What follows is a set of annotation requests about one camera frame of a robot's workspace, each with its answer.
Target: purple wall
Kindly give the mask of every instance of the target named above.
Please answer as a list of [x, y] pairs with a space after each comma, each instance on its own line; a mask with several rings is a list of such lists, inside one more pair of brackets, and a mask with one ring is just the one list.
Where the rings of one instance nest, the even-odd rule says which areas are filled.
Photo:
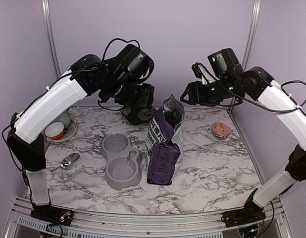
[[1, 130], [54, 80], [41, 1], [0, 1], [0, 237], [26, 189]]
[[[195, 81], [191, 65], [207, 64], [207, 56], [232, 47], [241, 59], [253, 1], [249, 0], [62, 0], [50, 11], [61, 71], [85, 54], [102, 56], [116, 37], [137, 39], [155, 62], [147, 81], [155, 86], [155, 105], [177, 98]], [[125, 46], [114, 43], [107, 56]], [[81, 105], [96, 105], [97, 94]]]
[[[255, 65], [265, 68], [280, 83], [295, 79], [306, 82], [306, 0], [263, 1], [248, 66]], [[296, 101], [304, 100], [304, 87], [289, 85], [286, 89]], [[235, 108], [234, 117], [267, 181], [287, 164], [296, 140], [272, 113], [247, 103]], [[281, 200], [293, 236], [306, 237], [306, 181], [297, 183]]]

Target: double pet bowl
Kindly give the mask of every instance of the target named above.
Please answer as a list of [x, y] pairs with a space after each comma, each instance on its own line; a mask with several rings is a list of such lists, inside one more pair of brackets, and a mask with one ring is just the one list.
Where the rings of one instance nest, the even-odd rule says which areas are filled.
[[124, 134], [107, 136], [102, 142], [102, 156], [107, 162], [105, 179], [110, 187], [121, 190], [140, 183], [142, 157]]

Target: pet food bag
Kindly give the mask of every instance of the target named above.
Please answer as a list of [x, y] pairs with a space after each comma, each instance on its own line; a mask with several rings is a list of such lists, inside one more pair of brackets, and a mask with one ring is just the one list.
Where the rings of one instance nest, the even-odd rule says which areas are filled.
[[183, 161], [184, 106], [173, 94], [166, 99], [149, 123], [146, 141], [147, 182], [171, 185]]

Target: silver scoop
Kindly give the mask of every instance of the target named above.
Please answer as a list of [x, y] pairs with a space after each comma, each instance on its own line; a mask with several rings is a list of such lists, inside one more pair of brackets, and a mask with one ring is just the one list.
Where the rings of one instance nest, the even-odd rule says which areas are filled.
[[80, 157], [80, 155], [78, 153], [72, 153], [69, 156], [67, 156], [65, 159], [63, 159], [59, 166], [51, 169], [51, 172], [54, 172], [55, 170], [58, 170], [59, 168], [63, 169], [63, 170], [68, 170], [70, 169], [70, 167], [72, 166], [72, 164], [78, 160]]

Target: marble table surface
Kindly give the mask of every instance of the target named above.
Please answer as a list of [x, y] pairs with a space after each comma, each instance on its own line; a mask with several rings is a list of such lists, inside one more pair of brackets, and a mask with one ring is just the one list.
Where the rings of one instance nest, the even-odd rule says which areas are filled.
[[[226, 111], [185, 108], [184, 160], [170, 186], [146, 182], [144, 156], [147, 124], [134, 126], [119, 113], [100, 108], [71, 108], [76, 135], [67, 142], [51, 143], [47, 152], [47, 181], [52, 204], [68, 208], [123, 214], [187, 214], [243, 206], [260, 185], [247, 150]], [[211, 134], [211, 124], [225, 122], [232, 128], [226, 140]], [[124, 133], [143, 154], [143, 176], [136, 187], [121, 191], [105, 181], [106, 162], [102, 140]], [[70, 153], [81, 158], [68, 171], [51, 168]]]

